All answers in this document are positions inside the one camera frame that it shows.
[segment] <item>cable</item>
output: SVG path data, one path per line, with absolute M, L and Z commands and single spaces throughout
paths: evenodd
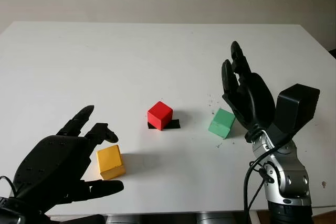
M 276 152 L 282 147 L 282 145 L 278 145 L 277 147 L 274 147 L 267 152 L 261 154 L 254 162 L 253 164 L 249 167 L 249 169 L 246 172 L 245 179 L 244 179 L 244 216 L 245 216 L 245 223 L 248 223 L 248 203 L 247 203 L 247 186 L 248 186 L 248 181 L 250 179 L 250 175 L 253 172 L 253 169 L 262 161 L 265 157 L 268 155 Z
M 263 179 L 262 182 L 260 183 L 260 185 L 259 185 L 259 187 L 258 187 L 256 193 L 253 195 L 253 198 L 252 198 L 250 204 L 248 205 L 247 211 L 250 211 L 250 208 L 251 208 L 251 206 L 252 206 L 252 204 L 253 204 L 253 201 L 256 199 L 258 193 L 259 193 L 260 190 L 262 189 L 262 186 L 264 185 L 264 182 L 265 182 L 265 180 Z
M 251 166 L 253 163 L 254 163 L 254 161 L 250 161 L 249 166 Z M 265 169 L 260 163 L 258 163 L 257 165 L 259 165 L 259 166 L 261 167 L 261 169 Z
M 16 192 L 16 190 L 15 190 L 15 187 L 14 187 L 14 185 L 13 185 L 13 183 L 12 183 L 12 181 L 8 178 L 8 177 L 6 177 L 6 176 L 0 176 L 0 179 L 5 179 L 8 183 L 9 183 L 9 185 L 11 186 L 11 188 L 12 188 L 12 191 L 13 191 L 13 194 L 14 194 L 14 197 L 16 197 L 16 195 L 17 195 L 17 192 Z

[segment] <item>silver cylinder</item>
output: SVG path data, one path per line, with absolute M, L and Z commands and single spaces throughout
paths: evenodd
M 109 215 L 106 223 L 141 224 L 140 215 Z
M 200 212 L 196 217 L 197 224 L 236 224 L 231 212 Z

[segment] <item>red cube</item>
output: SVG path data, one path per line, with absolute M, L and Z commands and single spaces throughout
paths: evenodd
M 158 102 L 147 112 L 148 122 L 160 131 L 172 120 L 173 110 L 163 102 Z

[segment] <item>green cube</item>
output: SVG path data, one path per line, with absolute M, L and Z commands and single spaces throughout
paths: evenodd
M 219 109 L 211 121 L 209 131 L 215 133 L 218 136 L 226 138 L 230 132 L 231 126 L 235 120 L 235 115 L 226 110 Z

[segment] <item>robotic arm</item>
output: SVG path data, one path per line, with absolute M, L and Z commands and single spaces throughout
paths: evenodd
M 223 99 L 247 129 L 245 139 L 253 144 L 257 158 L 244 181 L 246 219 L 250 208 L 248 179 L 259 165 L 271 223 L 313 223 L 308 174 L 297 158 L 292 137 L 313 118 L 320 91 L 295 84 L 280 93 L 275 107 L 269 89 L 258 74 L 251 72 L 236 41 L 231 45 L 231 54 L 233 63 L 225 60 L 222 66 Z
M 57 223 L 44 214 L 53 206 L 123 190 L 123 183 L 118 180 L 81 180 L 96 145 L 104 140 L 118 141 L 107 123 L 96 123 L 84 137 L 78 136 L 93 108 L 83 108 L 56 135 L 42 139 L 26 156 L 14 176 L 13 196 L 0 197 L 0 223 Z M 66 223 L 105 223 L 99 215 L 77 221 Z

